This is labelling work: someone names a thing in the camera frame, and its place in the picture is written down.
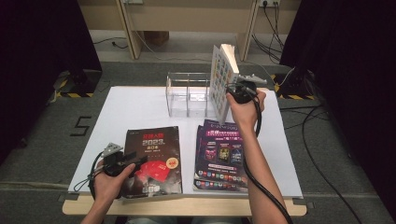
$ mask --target power outlet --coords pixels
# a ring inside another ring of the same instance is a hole
[[[267,7],[275,7],[276,3],[280,5],[280,0],[260,0],[260,7],[263,7],[264,1],[267,2]]]

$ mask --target black curtain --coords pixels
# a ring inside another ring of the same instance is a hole
[[[101,71],[76,0],[0,1],[0,164],[27,137],[63,71]]]
[[[280,63],[315,73],[348,152],[396,220],[394,15],[394,0],[303,0]]]

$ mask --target skin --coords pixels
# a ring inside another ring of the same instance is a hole
[[[101,166],[102,164],[103,161],[99,161],[97,166]],[[113,177],[102,172],[95,177],[94,188],[96,199],[90,212],[84,217],[81,224],[102,223],[108,209],[120,192],[122,182],[133,170],[134,164],[131,164],[118,176]]]
[[[265,92],[257,91],[261,110],[264,110]],[[230,93],[227,100],[233,113],[233,120],[244,139],[245,158],[250,172],[285,206],[279,187],[265,159],[254,126],[257,112],[253,102],[238,104]],[[278,208],[250,180],[247,184],[250,209],[254,223],[287,223]]]

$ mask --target yellow and black tape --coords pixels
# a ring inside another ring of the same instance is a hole
[[[81,97],[93,97],[93,93],[76,93],[76,92],[58,92],[58,97],[70,97],[70,98],[81,98]]]
[[[68,82],[68,79],[64,80],[61,83],[61,86],[59,88],[59,92],[57,93],[57,97],[70,97],[70,98],[81,98],[81,97],[93,97],[93,92],[86,92],[89,90],[84,90],[82,92],[74,92],[73,89],[75,88],[73,86],[73,82]]]
[[[282,82],[285,75],[271,75],[272,80],[275,83],[275,93],[276,97],[281,99],[292,99],[292,100],[314,100],[314,96],[309,92],[306,87],[295,90],[293,88],[288,88],[283,86]]]

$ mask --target finger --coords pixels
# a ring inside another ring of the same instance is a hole
[[[260,108],[263,111],[264,110],[264,99],[267,96],[267,94],[264,91],[257,91],[257,97],[259,98],[259,103],[260,103]]]
[[[103,165],[103,160],[100,160],[99,162],[98,162],[98,164],[96,165],[96,167],[99,167],[99,166],[101,166],[101,165]]]
[[[123,169],[123,171],[119,174],[120,178],[126,179],[126,177],[128,177],[132,173],[135,167],[136,165],[134,163],[125,167],[125,169]]]
[[[230,103],[230,105],[233,105],[236,103],[235,99],[233,98],[233,96],[227,92],[227,94],[225,94],[225,97],[227,98],[228,102]]]

